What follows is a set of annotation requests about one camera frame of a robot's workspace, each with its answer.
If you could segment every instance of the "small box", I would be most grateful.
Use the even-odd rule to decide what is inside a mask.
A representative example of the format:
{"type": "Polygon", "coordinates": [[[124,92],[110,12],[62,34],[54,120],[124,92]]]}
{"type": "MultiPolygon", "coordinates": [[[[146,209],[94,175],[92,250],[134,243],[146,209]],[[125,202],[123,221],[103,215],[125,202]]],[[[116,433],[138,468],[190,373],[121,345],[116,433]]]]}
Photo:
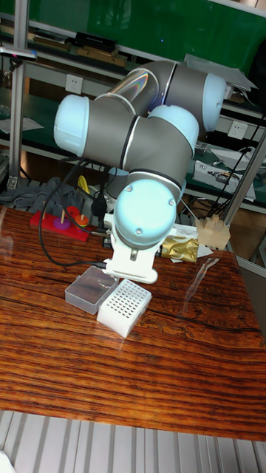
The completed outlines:
{"type": "Polygon", "coordinates": [[[97,320],[126,338],[143,315],[152,294],[128,279],[124,279],[100,306],[97,320]]]}
{"type": "Polygon", "coordinates": [[[105,274],[101,269],[90,266],[65,290],[66,302],[79,309],[95,314],[100,304],[118,286],[119,279],[105,274]]]}

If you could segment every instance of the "wooden table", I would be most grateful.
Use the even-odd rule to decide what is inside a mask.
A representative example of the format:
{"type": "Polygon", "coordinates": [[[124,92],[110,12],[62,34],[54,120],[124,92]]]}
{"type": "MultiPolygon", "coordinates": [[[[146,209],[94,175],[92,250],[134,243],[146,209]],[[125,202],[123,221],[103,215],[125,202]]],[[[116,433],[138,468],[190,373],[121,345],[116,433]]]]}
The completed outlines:
{"type": "MultiPolygon", "coordinates": [[[[0,409],[265,440],[265,345],[233,254],[212,256],[194,295],[208,257],[157,258],[153,299],[123,341],[64,301],[87,266],[50,263],[30,217],[7,209],[0,232],[0,409]]],[[[111,255],[97,237],[44,241],[64,262],[111,255]]]]}

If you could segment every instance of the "robotic arm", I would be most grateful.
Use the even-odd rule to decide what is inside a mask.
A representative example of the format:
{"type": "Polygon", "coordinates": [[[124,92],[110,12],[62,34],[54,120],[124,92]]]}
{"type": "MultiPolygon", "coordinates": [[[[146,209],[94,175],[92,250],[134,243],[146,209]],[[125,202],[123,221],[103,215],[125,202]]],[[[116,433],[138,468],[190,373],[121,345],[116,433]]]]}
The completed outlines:
{"type": "Polygon", "coordinates": [[[114,249],[108,274],[156,281],[154,255],[176,219],[199,132],[216,127],[225,87],[215,75],[156,61],[94,101],[68,95],[61,102],[58,146],[129,171],[114,215],[105,219],[114,249]]]}

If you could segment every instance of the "wall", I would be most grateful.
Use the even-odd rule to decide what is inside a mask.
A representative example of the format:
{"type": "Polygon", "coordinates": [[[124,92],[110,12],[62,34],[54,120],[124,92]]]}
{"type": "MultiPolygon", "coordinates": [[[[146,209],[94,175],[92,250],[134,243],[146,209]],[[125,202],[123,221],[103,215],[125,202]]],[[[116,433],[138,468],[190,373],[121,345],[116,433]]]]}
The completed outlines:
{"type": "MultiPolygon", "coordinates": [[[[1,0],[0,11],[14,14],[14,4],[1,0]]],[[[165,58],[189,52],[245,73],[266,37],[266,18],[208,0],[31,0],[30,19],[165,58]]]]}

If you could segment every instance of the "light blue joint cap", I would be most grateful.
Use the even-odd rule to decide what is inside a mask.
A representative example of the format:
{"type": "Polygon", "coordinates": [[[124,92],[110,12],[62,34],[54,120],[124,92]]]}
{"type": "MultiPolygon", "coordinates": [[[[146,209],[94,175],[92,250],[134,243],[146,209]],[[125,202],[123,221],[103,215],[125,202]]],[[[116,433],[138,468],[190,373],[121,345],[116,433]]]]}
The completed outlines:
{"type": "Polygon", "coordinates": [[[225,79],[208,74],[204,84],[202,119],[207,132],[215,130],[225,96],[225,79]]]}
{"type": "Polygon", "coordinates": [[[86,145],[89,126],[89,99],[67,95],[55,116],[54,138],[59,148],[81,157],[86,145]]]}
{"type": "Polygon", "coordinates": [[[162,118],[173,125],[188,141],[194,154],[200,127],[192,113],[177,105],[159,105],[148,116],[152,117],[162,118]]]}
{"type": "Polygon", "coordinates": [[[173,194],[153,179],[135,180],[119,194],[115,204],[115,226],[131,248],[144,249],[166,237],[176,219],[173,194]]]}

